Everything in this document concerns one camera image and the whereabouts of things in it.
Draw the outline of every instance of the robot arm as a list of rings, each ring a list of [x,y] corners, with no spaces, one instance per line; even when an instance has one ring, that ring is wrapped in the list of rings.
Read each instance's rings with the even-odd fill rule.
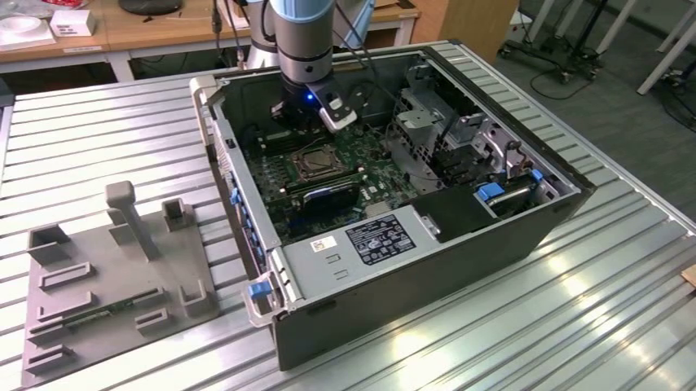
[[[358,116],[342,96],[341,86],[331,73],[334,31],[357,47],[367,31],[374,0],[338,0],[343,14],[351,20],[350,28],[337,0],[269,0],[273,6],[273,31],[278,62],[290,99],[298,104],[313,100],[319,104],[319,116],[330,131],[350,125]]]

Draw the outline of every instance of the floor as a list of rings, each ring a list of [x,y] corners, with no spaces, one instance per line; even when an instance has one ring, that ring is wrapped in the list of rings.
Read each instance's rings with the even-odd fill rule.
[[[542,0],[521,0],[521,9],[533,15]],[[558,18],[565,1],[558,0],[546,21]],[[592,11],[582,4],[570,27],[570,36],[582,29]],[[615,16],[605,12],[588,40],[596,47]],[[605,69],[595,83],[577,95],[557,101],[540,96],[529,87],[529,79],[552,65],[514,53],[498,58],[494,67],[549,108],[565,123],[600,150],[692,218],[696,220],[696,133],[684,128],[664,112],[657,93],[640,96],[635,90],[663,56],[655,51],[663,38],[627,24],[603,56]],[[693,59],[684,52],[676,65]],[[564,96],[582,86],[582,79],[569,85],[550,77],[540,77],[536,87],[545,94]],[[685,100],[696,107],[696,94]]]

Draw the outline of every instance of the metal rail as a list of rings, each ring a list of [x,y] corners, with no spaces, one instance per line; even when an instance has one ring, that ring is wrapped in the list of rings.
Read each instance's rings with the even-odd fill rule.
[[[0,182],[0,391],[20,387],[27,230],[108,223],[103,185],[136,185],[140,213],[182,197],[223,315],[43,389],[691,389],[693,223],[460,45],[433,44],[600,187],[501,272],[293,371],[249,323],[243,265],[196,133],[191,75],[17,98]]]

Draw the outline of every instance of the green circuit board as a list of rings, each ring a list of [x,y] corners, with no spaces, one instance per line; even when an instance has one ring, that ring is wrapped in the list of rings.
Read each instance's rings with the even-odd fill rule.
[[[247,160],[265,200],[266,210],[285,244],[346,226],[366,216],[366,208],[381,204],[395,209],[418,196],[416,188],[391,161],[381,144],[382,135],[351,127],[329,142],[313,143],[298,151]],[[298,218],[302,197],[309,192],[351,183],[359,186],[357,203],[334,216]]]

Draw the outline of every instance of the blue latch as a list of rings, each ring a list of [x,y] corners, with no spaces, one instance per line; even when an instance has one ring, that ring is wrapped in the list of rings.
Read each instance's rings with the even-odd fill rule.
[[[532,170],[532,178],[540,182],[541,179],[544,178],[544,174],[541,173],[541,171],[538,169],[533,169]]]
[[[236,205],[242,202],[242,197],[239,196],[239,189],[236,187],[231,189],[230,202],[232,205]]]
[[[481,200],[485,202],[490,200],[493,197],[500,196],[505,193],[505,190],[502,190],[502,187],[500,187],[498,183],[489,183],[486,185],[482,185],[478,187],[478,197],[481,197]]]
[[[249,296],[251,297],[251,300],[257,300],[269,296],[271,292],[271,283],[267,281],[261,281],[259,283],[253,283],[249,285]]]

